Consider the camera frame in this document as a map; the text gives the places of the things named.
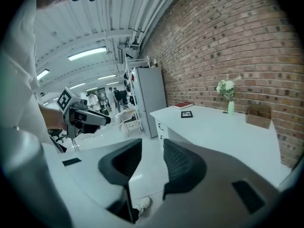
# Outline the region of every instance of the black picture frame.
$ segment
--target black picture frame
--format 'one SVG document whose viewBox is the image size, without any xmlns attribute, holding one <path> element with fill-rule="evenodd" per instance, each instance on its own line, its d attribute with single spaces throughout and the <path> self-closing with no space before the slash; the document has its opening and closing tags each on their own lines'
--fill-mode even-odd
<svg viewBox="0 0 304 228">
<path fill-rule="evenodd" d="M 191 118 L 193 117 L 192 111 L 182 111 L 180 114 L 181 118 Z"/>
</svg>

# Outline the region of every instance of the ceiling light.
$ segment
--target ceiling light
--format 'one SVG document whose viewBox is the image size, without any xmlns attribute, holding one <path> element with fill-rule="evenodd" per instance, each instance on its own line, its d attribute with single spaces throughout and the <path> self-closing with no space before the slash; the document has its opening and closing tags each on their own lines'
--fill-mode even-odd
<svg viewBox="0 0 304 228">
<path fill-rule="evenodd" d="M 97 87 L 95 87 L 95 88 L 92 88 L 92 89 L 87 89 L 86 91 L 90 91 L 90 90 L 94 90 L 94 89 L 97 89 Z"/>
<path fill-rule="evenodd" d="M 114 83 L 109 83 L 109 84 L 106 84 L 106 85 L 108 86 L 108 85 L 113 85 L 113 84 L 117 84 L 117 83 L 119 83 L 119 81 L 114 82 Z"/>
<path fill-rule="evenodd" d="M 116 74 L 105 76 L 105 77 L 101 77 L 101 78 L 98 78 L 98 79 L 105 79 L 105 78 L 112 78 L 112 77 L 116 77 Z"/>
<path fill-rule="evenodd" d="M 100 52 L 106 52 L 106 47 L 100 47 L 100 48 L 96 48 L 96 49 L 80 52 L 80 53 L 77 53 L 76 55 L 72 55 L 72 56 L 69 56 L 67 58 L 70 61 L 73 61 L 73 60 L 79 59 L 81 57 L 85 57 L 85 56 L 96 54 L 96 53 L 100 53 Z"/>
<path fill-rule="evenodd" d="M 48 73 L 49 73 L 49 70 L 48 69 L 44 69 L 44 71 L 37 76 L 37 80 L 40 80 L 42 77 L 44 77 Z"/>
<path fill-rule="evenodd" d="M 85 85 L 85 83 L 82 83 L 82 84 L 79 84 L 79 85 L 76 85 L 76 86 L 70 87 L 70 89 L 74 89 L 74 88 L 76 88 L 76 87 L 83 86 L 83 85 Z"/>
</svg>

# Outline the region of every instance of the brick wall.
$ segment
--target brick wall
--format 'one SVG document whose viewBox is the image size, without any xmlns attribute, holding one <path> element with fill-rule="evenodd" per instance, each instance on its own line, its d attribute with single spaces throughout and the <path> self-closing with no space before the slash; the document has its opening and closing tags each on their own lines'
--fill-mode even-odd
<svg viewBox="0 0 304 228">
<path fill-rule="evenodd" d="M 275 0 L 175 0 L 141 56 L 162 67 L 167 104 L 227 108 L 218 81 L 241 76 L 235 109 L 268 105 L 281 161 L 294 167 L 304 149 L 304 57 Z"/>
</svg>

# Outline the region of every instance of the red book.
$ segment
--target red book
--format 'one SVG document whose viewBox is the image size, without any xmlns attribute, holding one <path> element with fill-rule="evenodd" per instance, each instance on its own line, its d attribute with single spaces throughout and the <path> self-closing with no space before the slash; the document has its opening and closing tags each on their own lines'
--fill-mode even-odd
<svg viewBox="0 0 304 228">
<path fill-rule="evenodd" d="M 173 107 L 181 110 L 181 109 L 187 108 L 192 105 L 193 105 L 193 103 L 190 103 L 190 102 L 182 102 L 182 103 L 175 104 Z"/>
</svg>

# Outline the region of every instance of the refrigerator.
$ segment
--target refrigerator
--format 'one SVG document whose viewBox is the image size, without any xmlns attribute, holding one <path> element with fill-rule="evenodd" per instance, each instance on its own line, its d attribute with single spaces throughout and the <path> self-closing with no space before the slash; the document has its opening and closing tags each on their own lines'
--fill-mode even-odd
<svg viewBox="0 0 304 228">
<path fill-rule="evenodd" d="M 167 107 L 162 71 L 159 67 L 134 68 L 134 91 L 144 133 L 154 138 L 157 136 L 155 119 L 151 112 Z"/>
</svg>

